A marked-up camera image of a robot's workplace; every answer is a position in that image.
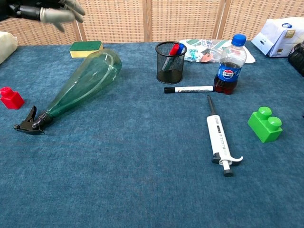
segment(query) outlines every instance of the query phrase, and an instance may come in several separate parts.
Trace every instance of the red lego block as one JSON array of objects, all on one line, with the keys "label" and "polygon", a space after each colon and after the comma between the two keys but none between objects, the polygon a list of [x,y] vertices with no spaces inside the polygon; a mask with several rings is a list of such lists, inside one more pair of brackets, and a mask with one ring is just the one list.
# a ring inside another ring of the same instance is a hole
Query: red lego block
[{"label": "red lego block", "polygon": [[20,109],[24,104],[24,100],[20,94],[18,92],[14,92],[9,87],[0,89],[0,94],[2,96],[0,100],[8,109]]}]

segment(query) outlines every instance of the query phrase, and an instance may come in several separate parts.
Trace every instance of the mesh pen holder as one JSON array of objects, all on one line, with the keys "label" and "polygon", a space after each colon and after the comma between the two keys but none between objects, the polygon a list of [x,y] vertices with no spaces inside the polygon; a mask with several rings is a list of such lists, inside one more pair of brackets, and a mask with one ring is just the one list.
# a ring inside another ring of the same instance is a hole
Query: mesh pen holder
[{"label": "mesh pen holder", "polygon": [[159,43],[155,50],[157,52],[157,79],[165,84],[175,84],[182,80],[186,46],[179,55],[169,55],[174,44],[179,42]]}]

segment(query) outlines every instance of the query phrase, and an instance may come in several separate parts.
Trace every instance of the pepsi bottle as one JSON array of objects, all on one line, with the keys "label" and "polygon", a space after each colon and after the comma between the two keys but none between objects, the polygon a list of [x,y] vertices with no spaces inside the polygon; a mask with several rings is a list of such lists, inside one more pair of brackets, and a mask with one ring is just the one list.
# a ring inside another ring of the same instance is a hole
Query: pepsi bottle
[{"label": "pepsi bottle", "polygon": [[246,36],[233,36],[231,46],[223,50],[218,73],[214,78],[214,90],[218,93],[232,94],[238,83],[238,76],[246,61],[247,55],[243,46]]}]

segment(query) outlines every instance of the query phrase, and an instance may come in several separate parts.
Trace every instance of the wicker panel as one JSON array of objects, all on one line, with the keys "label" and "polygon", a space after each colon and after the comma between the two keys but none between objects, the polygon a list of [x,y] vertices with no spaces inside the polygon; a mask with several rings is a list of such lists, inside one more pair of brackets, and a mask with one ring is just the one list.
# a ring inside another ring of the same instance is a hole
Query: wicker panel
[{"label": "wicker panel", "polygon": [[222,38],[236,33],[252,39],[267,19],[304,17],[303,0],[231,0]]},{"label": "wicker panel", "polygon": [[220,0],[152,0],[152,40],[212,38]]},{"label": "wicker panel", "polygon": [[142,0],[79,0],[85,9],[87,40],[104,43],[143,41]]},{"label": "wicker panel", "polygon": [[64,24],[65,33],[52,24],[26,19],[8,19],[0,22],[0,31],[18,38],[18,45],[71,44],[76,41],[72,24]]}]

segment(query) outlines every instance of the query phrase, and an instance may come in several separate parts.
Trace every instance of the green plastic bottle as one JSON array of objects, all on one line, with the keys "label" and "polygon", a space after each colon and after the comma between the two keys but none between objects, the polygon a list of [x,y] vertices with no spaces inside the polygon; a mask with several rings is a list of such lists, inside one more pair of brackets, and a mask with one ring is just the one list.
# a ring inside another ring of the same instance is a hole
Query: green plastic bottle
[{"label": "green plastic bottle", "polygon": [[90,54],[64,84],[55,99],[36,120],[36,107],[33,106],[26,120],[15,125],[18,131],[38,134],[54,118],[92,97],[111,84],[122,68],[119,56],[110,49]]}]

